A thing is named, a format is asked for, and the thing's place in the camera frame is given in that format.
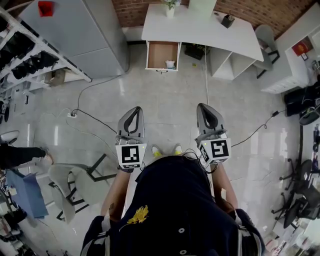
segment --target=open drawer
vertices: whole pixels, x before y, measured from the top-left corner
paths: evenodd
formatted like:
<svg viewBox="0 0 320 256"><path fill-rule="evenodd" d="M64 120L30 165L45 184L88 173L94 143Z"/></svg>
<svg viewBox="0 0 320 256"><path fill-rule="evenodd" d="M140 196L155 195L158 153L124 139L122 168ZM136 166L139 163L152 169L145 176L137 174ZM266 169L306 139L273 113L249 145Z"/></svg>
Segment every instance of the open drawer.
<svg viewBox="0 0 320 256"><path fill-rule="evenodd" d="M146 41L146 70L178 71L181 42ZM175 69L167 68L166 61L174 61Z"/></svg>

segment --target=wall outlet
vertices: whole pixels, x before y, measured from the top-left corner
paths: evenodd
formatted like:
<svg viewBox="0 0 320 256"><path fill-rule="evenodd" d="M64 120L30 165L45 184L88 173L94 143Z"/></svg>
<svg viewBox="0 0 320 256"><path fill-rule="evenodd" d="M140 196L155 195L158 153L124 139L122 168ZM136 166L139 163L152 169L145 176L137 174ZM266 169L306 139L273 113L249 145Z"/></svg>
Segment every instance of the wall outlet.
<svg viewBox="0 0 320 256"><path fill-rule="evenodd" d="M72 116L71 113L68 113L68 118L77 118L77 114L73 114Z"/></svg>

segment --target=power strip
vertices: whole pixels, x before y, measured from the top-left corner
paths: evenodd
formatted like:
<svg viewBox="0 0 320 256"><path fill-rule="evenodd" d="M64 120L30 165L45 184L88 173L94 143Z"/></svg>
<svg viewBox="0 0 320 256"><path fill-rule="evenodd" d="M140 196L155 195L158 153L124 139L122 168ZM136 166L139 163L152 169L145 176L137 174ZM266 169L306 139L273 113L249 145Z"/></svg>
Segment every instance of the power strip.
<svg viewBox="0 0 320 256"><path fill-rule="evenodd" d="M67 115L68 118L77 118L77 116L78 116L77 114L71 115L71 113L68 113L68 115Z"/></svg>

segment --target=yellow logo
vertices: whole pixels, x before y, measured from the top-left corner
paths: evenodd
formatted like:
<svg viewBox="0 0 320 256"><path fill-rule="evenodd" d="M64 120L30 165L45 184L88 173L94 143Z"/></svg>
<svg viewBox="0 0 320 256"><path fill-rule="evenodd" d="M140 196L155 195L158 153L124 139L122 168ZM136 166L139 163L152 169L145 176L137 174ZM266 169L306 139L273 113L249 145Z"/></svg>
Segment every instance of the yellow logo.
<svg viewBox="0 0 320 256"><path fill-rule="evenodd" d="M134 216L128 220L128 224L136 224L136 223L142 223L147 219L148 214L148 206L145 207L141 206L138 210L136 210Z"/></svg>

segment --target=power cable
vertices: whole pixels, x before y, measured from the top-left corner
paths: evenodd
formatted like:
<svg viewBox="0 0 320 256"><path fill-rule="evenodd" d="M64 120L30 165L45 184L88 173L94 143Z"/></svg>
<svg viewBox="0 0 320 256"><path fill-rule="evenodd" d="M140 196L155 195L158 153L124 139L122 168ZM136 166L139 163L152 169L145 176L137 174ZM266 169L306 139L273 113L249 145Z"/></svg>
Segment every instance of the power cable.
<svg viewBox="0 0 320 256"><path fill-rule="evenodd" d="M109 128L111 131L113 131L115 134L117 134L117 132L116 132L114 129L112 129L109 125L107 125L106 123L104 123L104 122L100 121L99 119L93 117L92 115L84 112L83 110L81 110L81 109L79 109L79 108L76 108L76 109L72 110L71 115L73 115L73 111L80 111L80 112L88 115L89 117L93 118L94 120L97 120L97 121L100 122L101 124L103 124L103 125L105 125L106 127L108 127L108 128Z"/></svg>
<svg viewBox="0 0 320 256"><path fill-rule="evenodd" d="M279 115L281 112L284 112L284 111L286 111L286 110L282 110L282 111L280 111L280 112L279 112L279 111L274 112L274 113L271 115L271 117L270 117L264 124L260 125L260 126L258 127L258 129L256 129L248 138L246 138L245 140L243 140L243 141L241 141L241 142L239 142L239 143L237 143L237 144L232 145L231 148L233 148L233 147L235 147L235 146L238 146L238 145L240 145L241 143L244 143L244 142L246 142L247 140L249 140L257 131L259 131L259 129L260 129L261 127L264 127L264 129L267 129L267 128L268 128L267 123L269 122L269 120L270 120L271 118L276 117L277 115Z"/></svg>
<svg viewBox="0 0 320 256"><path fill-rule="evenodd" d="M75 110L78 110L78 109L79 109L80 97L81 97L82 93L83 93L86 89L89 89L89 88L91 88L91 87L98 86L98 85L101 85L101 84L110 82L110 81L112 81L112 80L114 80L114 79L116 79L116 78L118 78L118 77L120 77L120 76L122 76L122 75L117 75L117 76L115 76L115 77L113 77L113 78L111 78L111 79L109 79L109 80L106 80L106 81L103 81L103 82L99 82L99 83L96 83L96 84L93 84L93 85L90 85L90 86L84 88L84 89L79 93L76 109L72 110L71 114L73 114L73 112L74 112Z"/></svg>
<svg viewBox="0 0 320 256"><path fill-rule="evenodd" d="M208 75L207 75L207 46L204 46L204 61L205 61L205 89L206 89L206 103L209 105L209 92L208 92Z"/></svg>
<svg viewBox="0 0 320 256"><path fill-rule="evenodd" d="M189 160L191 160L191 161L197 161L198 165L202 168L202 170L203 170L206 174L213 174L213 173L215 172L215 170L218 168L218 165L219 165L219 164L216 164L215 167L214 167L214 169L213 169L212 171L207 171L207 170L203 167L203 165L201 164L200 158L197 156L196 152L195 152L192 148L188 148L187 150L182 154L182 156L184 157L185 155L187 155L187 154L189 154L189 153L193 153L193 154L195 155L196 159L190 158L190 157L187 157L187 156L186 156L185 158L187 158L187 159L189 159Z"/></svg>
<svg viewBox="0 0 320 256"><path fill-rule="evenodd" d="M108 149L111 151L111 153L112 153L116 158L118 158L118 157L116 156L116 154L111 150L111 148L110 148L110 146L108 145L108 143L106 143L106 142L105 142L102 138L100 138L99 136L97 136L97 135L95 135L95 134L93 134L93 133L91 133L91 132L86 132L86 131L83 131L83 130L80 130L80 129L77 129L77 128L71 126L70 124L68 124L67 119L65 120L65 123L66 123L69 127L77 130L77 131L80 132L80 133L89 134L89 135L92 135L92 136L98 138L100 141L102 141L104 144L106 144L106 146L107 146Z"/></svg>

